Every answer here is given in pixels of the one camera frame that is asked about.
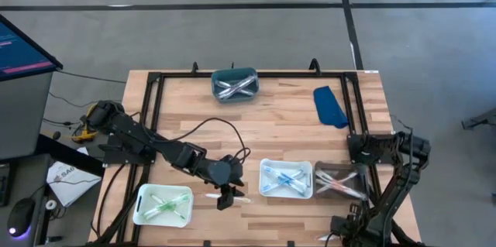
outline blue cloth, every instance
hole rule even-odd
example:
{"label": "blue cloth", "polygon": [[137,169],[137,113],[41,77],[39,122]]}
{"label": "blue cloth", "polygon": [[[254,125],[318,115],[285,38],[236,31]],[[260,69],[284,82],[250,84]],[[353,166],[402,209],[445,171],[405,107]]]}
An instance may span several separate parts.
{"label": "blue cloth", "polygon": [[313,91],[313,98],[319,120],[325,125],[334,125],[338,129],[348,126],[348,118],[338,104],[331,88],[319,87]]}

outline white container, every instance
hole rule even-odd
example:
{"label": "white container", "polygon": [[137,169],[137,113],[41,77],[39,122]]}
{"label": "white container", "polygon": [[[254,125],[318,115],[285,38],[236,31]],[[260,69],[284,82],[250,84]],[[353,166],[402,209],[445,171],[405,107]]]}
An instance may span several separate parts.
{"label": "white container", "polygon": [[[280,185],[266,193],[262,193],[262,187],[276,183],[277,178],[271,176],[269,173],[265,172],[264,166],[269,166],[274,170],[281,173],[287,174],[288,176],[303,170],[305,174],[304,177],[297,180],[308,184],[309,187],[306,189],[303,195],[299,194],[296,190],[290,188],[288,185]],[[288,161],[274,161],[269,159],[263,159],[260,162],[260,182],[258,191],[262,196],[265,197],[289,197],[289,198],[299,198],[299,199],[309,199],[313,195],[313,166],[310,162],[288,162]]]}
{"label": "white container", "polygon": [[[162,201],[167,202],[181,196],[182,194],[189,194],[189,201],[179,204],[176,207],[176,212],[183,215],[185,219],[182,219],[173,211],[165,211],[151,219],[145,220],[143,214],[159,205],[157,201],[151,197],[151,195],[157,196]],[[159,225],[183,228],[191,221],[192,211],[193,192],[189,187],[144,184],[138,192],[136,206],[134,207],[133,222],[137,225]]]}

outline computer mouse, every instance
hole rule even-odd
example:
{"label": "computer mouse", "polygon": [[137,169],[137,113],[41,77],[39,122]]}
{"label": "computer mouse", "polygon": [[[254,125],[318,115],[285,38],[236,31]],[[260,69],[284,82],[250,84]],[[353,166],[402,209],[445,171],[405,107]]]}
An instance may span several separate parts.
{"label": "computer mouse", "polygon": [[14,205],[7,220],[7,230],[12,237],[27,232],[33,218],[35,203],[31,197],[27,197]]}

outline desk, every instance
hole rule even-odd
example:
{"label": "desk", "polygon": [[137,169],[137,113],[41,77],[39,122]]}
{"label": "desk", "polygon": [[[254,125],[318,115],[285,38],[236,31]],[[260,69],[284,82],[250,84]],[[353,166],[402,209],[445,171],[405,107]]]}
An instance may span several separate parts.
{"label": "desk", "polygon": [[[122,103],[128,114],[141,110],[149,71],[134,70],[129,78]],[[388,105],[379,74],[358,72],[363,106],[369,130],[372,133],[389,133],[392,130]],[[316,239],[329,233],[330,217],[346,216],[349,201],[293,200],[265,198],[258,192],[259,167],[263,158],[272,160],[311,163],[350,163],[346,145],[348,129],[336,129],[319,122],[313,90],[329,85],[342,109],[343,93],[339,79],[335,78],[261,78],[260,92],[247,103],[221,105],[212,96],[209,78],[167,78],[161,98],[157,130],[166,138],[177,137],[193,129],[199,122],[215,116],[230,120],[239,130],[246,146],[252,149],[244,163],[243,181],[240,188],[251,204],[235,203],[224,211],[215,209],[215,199],[204,197],[216,193],[211,185],[204,185],[196,177],[190,177],[172,169],[157,155],[150,169],[149,183],[182,185],[190,187],[194,194],[194,210],[191,223],[185,228],[143,226],[139,245],[203,245],[204,240],[217,245],[278,245],[286,246],[295,241],[297,246],[323,245]],[[357,106],[353,93],[350,100],[355,124],[358,121]],[[154,97],[149,109],[153,108]],[[151,120],[151,111],[147,117]],[[208,150],[207,157],[219,159],[235,153],[239,142],[234,131],[221,122],[209,122],[187,141]],[[105,171],[102,190],[97,205],[118,166]],[[379,166],[379,179],[384,189],[391,178],[391,166]],[[102,215],[102,231],[112,222],[122,207],[129,166],[115,179],[109,190]],[[125,241],[131,239],[133,224],[128,217]],[[420,240],[410,197],[395,215],[395,220],[414,240]],[[89,240],[95,240],[91,233]],[[329,245],[338,245],[337,241]]]}

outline floor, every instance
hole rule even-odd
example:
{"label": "floor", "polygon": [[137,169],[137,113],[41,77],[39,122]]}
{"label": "floor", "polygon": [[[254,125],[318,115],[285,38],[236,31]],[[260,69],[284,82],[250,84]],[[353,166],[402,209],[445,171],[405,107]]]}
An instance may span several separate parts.
{"label": "floor", "polygon": [[[225,2],[341,0],[0,0],[0,7]],[[428,245],[493,246],[495,131],[490,126],[464,131],[460,121],[496,106],[496,9],[400,7],[352,9],[352,14],[363,68],[381,72],[391,114],[432,144],[429,167],[412,191],[422,239]],[[317,58],[325,69],[353,69],[356,63],[342,9],[2,14],[57,57],[65,70],[116,80],[125,80],[132,69],[184,69],[194,61],[205,69],[226,68],[231,62],[236,67],[259,69],[305,68],[311,58]],[[78,104],[120,99],[123,90],[121,84],[63,74],[54,75],[51,88],[52,93]],[[50,98],[45,116],[72,121],[84,112]],[[54,129],[43,126],[46,132]],[[86,242],[97,196],[95,187],[73,204],[63,219],[54,221],[49,233],[64,236],[64,244],[68,245]]]}

